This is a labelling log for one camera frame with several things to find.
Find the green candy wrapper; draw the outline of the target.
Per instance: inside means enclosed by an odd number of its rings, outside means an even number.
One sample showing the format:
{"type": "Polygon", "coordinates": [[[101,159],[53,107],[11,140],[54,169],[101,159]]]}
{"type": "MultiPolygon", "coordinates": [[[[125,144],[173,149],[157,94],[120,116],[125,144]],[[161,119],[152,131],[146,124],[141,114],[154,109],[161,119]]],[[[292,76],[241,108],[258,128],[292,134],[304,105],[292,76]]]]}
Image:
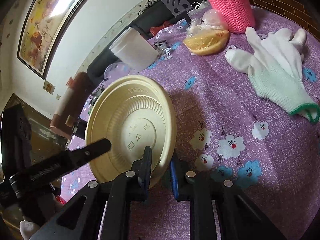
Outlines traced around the green candy wrapper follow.
{"type": "Polygon", "coordinates": [[[104,87],[99,87],[95,92],[93,92],[90,96],[89,96],[89,104],[94,106],[95,102],[97,101],[97,99],[99,98],[99,96],[102,94],[102,92],[104,91],[104,87]]]}

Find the purple floral tablecloth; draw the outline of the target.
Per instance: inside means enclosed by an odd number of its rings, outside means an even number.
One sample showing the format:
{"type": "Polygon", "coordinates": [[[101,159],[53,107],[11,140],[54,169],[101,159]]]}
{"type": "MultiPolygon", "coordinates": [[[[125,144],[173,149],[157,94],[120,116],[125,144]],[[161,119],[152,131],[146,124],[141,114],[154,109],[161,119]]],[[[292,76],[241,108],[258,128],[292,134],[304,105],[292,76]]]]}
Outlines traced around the purple floral tablecloth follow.
{"type": "MultiPolygon", "coordinates": [[[[177,155],[215,181],[231,179],[287,239],[300,239],[319,209],[319,123],[258,97],[226,50],[193,55],[182,42],[186,28],[181,20],[150,39],[174,51],[141,72],[171,97],[177,155]]],[[[132,204],[130,239],[189,239],[189,204],[174,200],[169,178],[132,204]]]]}

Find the white plastic jar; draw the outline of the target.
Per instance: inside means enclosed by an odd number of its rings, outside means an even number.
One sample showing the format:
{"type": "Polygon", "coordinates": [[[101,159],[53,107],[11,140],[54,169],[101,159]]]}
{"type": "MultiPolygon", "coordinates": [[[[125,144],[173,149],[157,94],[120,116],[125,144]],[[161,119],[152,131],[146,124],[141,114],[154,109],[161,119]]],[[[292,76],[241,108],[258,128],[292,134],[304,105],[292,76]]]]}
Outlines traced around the white plastic jar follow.
{"type": "Polygon", "coordinates": [[[158,56],[157,50],[132,27],[116,38],[110,45],[110,50],[135,72],[148,68],[158,56]]]}

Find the red plastic bag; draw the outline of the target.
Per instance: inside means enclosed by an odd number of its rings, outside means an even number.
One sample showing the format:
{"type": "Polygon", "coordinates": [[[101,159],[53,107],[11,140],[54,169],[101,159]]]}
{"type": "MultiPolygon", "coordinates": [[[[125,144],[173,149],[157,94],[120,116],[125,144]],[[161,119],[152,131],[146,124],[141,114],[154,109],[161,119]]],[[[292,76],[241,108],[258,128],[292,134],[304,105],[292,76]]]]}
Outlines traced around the red plastic bag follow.
{"type": "Polygon", "coordinates": [[[157,27],[151,27],[150,33],[155,37],[162,29],[165,29],[169,26],[172,26],[172,24],[169,21],[165,21],[162,25],[157,27]]]}

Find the white knit glove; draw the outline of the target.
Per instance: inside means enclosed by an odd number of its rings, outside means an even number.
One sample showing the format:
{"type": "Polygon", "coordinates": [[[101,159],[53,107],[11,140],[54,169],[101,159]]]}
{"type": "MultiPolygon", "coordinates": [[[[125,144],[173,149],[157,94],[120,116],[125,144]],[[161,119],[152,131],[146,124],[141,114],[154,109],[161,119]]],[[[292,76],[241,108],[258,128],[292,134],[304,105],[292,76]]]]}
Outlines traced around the white knit glove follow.
{"type": "Polygon", "coordinates": [[[231,49],[225,54],[229,65],[247,74],[256,94],[278,105],[289,115],[301,115],[312,124],[319,121],[319,105],[303,84],[304,29],[293,33],[282,28],[261,39],[255,29],[246,29],[247,42],[254,50],[231,49]]]}

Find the framed horse painting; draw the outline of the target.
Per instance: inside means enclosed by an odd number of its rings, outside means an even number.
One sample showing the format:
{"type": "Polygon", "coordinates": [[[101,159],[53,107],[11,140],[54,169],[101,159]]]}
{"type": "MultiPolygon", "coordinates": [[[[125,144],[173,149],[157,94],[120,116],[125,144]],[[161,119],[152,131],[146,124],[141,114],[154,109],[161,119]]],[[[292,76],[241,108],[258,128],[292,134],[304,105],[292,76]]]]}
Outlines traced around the framed horse painting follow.
{"type": "Polygon", "coordinates": [[[33,0],[25,17],[17,58],[45,79],[65,29],[85,0],[33,0]]]}

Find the bagged orange food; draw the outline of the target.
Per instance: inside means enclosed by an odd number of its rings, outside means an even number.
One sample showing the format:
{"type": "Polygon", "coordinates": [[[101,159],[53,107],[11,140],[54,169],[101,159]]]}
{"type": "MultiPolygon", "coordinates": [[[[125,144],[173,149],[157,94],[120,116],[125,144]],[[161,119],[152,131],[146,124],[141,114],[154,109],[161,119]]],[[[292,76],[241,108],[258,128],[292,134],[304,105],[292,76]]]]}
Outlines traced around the bagged orange food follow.
{"type": "Polygon", "coordinates": [[[207,56],[225,49],[228,40],[228,24],[217,10],[210,9],[204,13],[202,19],[190,20],[183,43],[191,53],[207,56]]]}

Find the grey phone stand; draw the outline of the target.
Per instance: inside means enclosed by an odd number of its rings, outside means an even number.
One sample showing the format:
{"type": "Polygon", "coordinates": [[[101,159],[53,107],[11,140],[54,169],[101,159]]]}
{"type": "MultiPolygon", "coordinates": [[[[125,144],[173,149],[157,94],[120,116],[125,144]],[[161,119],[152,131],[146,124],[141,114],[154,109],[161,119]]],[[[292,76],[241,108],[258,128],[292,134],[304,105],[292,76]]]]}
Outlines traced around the grey phone stand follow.
{"type": "Polygon", "coordinates": [[[193,9],[187,0],[161,0],[161,2],[169,9],[175,18],[182,17],[189,25],[191,19],[188,12],[193,9]]]}

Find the pink knit-sleeved bottle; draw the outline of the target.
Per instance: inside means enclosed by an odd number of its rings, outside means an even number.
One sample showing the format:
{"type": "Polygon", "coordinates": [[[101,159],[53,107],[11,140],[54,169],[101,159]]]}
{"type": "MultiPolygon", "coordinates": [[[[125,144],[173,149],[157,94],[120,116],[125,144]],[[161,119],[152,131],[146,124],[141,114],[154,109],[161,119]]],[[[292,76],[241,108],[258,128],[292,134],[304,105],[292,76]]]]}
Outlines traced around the pink knit-sleeved bottle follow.
{"type": "Polygon", "coordinates": [[[255,27],[255,19],[249,0],[208,0],[219,11],[231,33],[243,34],[248,27],[255,27]]]}

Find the small wall plaque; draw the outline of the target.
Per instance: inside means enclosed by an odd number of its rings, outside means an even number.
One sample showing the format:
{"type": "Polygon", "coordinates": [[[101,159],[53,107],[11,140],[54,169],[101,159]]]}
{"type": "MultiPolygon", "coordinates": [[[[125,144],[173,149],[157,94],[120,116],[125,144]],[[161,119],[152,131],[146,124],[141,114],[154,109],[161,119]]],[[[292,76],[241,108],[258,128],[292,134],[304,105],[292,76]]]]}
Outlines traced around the small wall plaque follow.
{"type": "Polygon", "coordinates": [[[55,86],[49,83],[47,80],[44,81],[43,89],[47,91],[49,94],[53,94],[55,90],[55,86]]]}

